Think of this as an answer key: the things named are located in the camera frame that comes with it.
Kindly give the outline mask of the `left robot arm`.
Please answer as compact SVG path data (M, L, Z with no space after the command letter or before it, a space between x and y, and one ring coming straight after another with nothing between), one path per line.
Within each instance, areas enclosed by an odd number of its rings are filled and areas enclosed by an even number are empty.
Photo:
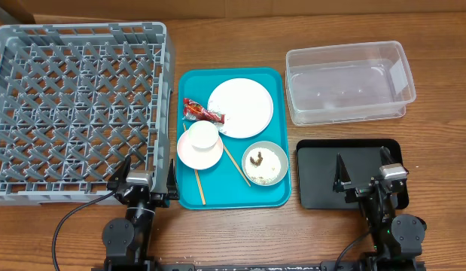
M123 218L109 221L102 231L106 249L104 270L161 270L148 255L156 209L168 208L179 199L175 162L169 163L166 179L155 181L150 171L132 170L127 157L108 179L113 197L126 206Z

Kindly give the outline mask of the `white cup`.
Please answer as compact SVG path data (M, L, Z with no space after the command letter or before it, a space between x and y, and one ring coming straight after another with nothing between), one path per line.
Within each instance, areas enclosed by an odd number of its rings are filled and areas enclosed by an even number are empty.
M188 138L195 148L211 148L219 138L218 129L213 123L207 120L200 120L190 126Z

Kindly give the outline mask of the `pink small plate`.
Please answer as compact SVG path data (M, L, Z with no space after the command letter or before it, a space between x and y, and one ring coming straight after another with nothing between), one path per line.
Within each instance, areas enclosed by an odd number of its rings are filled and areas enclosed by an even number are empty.
M204 170L213 167L219 162L224 151L221 138L207 149L198 149L191 144L189 131L184 132L178 140L177 154L181 162L196 170Z

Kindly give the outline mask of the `red snack wrapper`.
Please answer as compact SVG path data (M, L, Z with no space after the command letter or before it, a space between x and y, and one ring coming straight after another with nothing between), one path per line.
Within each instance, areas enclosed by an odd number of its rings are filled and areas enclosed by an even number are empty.
M183 117L185 120L206 120L213 123L224 124L225 117L223 114L207 110L206 108L202 107L201 104L189 98L183 98L183 104Z

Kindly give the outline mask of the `brown food scrap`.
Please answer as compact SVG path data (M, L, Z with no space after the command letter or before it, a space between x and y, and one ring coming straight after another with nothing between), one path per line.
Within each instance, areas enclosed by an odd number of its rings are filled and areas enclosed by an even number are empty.
M251 155L249 160L254 166L259 166L263 161L262 153L258 151L255 156Z

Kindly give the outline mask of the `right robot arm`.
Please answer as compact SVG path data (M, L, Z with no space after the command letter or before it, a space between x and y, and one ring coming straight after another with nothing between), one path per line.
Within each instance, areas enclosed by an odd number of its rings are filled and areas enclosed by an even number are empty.
M345 202L356 202L367 219L368 231L351 242L335 261L334 270L342 265L342 259L352 247L367 236L373 239L374 252L362 254L352 264L352 270L424 270L425 264L417 261L422 254L422 242L427 224L421 218L409 214L396 214L391 196L406 190L408 170L394 160L390 150L380 148L382 166L379 174L368 184L353 185L343 158L337 155L333 191L345 194Z

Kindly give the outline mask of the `large white plate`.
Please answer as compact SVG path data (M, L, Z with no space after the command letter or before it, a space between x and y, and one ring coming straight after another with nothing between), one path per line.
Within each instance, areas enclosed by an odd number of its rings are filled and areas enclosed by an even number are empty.
M261 133L273 118L273 99L262 84L234 78L219 84L209 97L207 109L224 116L217 128L223 135L246 139Z

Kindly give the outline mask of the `white rice pile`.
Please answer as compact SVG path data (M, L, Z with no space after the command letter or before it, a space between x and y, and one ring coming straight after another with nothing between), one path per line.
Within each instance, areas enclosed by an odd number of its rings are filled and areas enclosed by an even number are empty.
M255 156L260 151L263 161L259 166L254 166L250 163L250 156ZM246 156L245 165L243 167L245 174L256 184L269 185L275 182L281 172L281 162L279 157L268 148L253 148Z

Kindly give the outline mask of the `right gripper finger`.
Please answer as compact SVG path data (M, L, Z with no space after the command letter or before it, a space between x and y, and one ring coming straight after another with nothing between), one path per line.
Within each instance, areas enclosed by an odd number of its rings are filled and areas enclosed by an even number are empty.
M349 186L351 183L352 181L349 177L343 158L341 157L340 153L338 153L336 160L336 171L333 183L333 191L344 192L346 190L346 187Z
M387 147L382 146L379 152L380 152L380 158L381 158L383 166L391 165L394 163L394 158L391 155L391 152Z

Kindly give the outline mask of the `grey bowl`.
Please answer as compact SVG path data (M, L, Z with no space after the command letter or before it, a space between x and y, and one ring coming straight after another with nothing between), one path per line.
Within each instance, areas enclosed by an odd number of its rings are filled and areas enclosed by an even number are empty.
M289 162L288 162L288 156L285 153L285 151L279 145L277 145L277 144L275 144L273 142L268 142L268 141L255 142L254 144L250 145L245 150L245 153L242 156L242 171L244 172L244 174L245 174L245 171L244 171L243 167L245 165L245 159L246 159L247 153L253 148L268 148L268 149L270 149L271 151L273 151L279 157L279 160L280 160L281 165L282 165L281 172L279 173L279 176L275 180L275 182L273 182L272 184L269 184L269 185L261 185L261 184L257 184L257 185L260 185L260 186L263 186L263 187L268 187L268 186L273 186L275 184L278 184L286 176L286 174L288 172ZM249 177L246 174L245 174L245 176L249 181L252 181L252 180L249 179Z

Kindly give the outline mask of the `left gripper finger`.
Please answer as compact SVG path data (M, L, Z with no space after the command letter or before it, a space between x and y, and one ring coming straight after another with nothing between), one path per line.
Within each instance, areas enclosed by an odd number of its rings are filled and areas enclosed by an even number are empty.
M175 176L175 161L173 159L170 160L169 163L169 172L166 181L166 188L167 188L167 199L169 200L179 200L179 191L178 191L178 184Z
M131 165L130 155L126 156L124 161L118 166L112 176L109 178L106 185L108 190L117 190L122 183L126 182L126 177L129 174Z

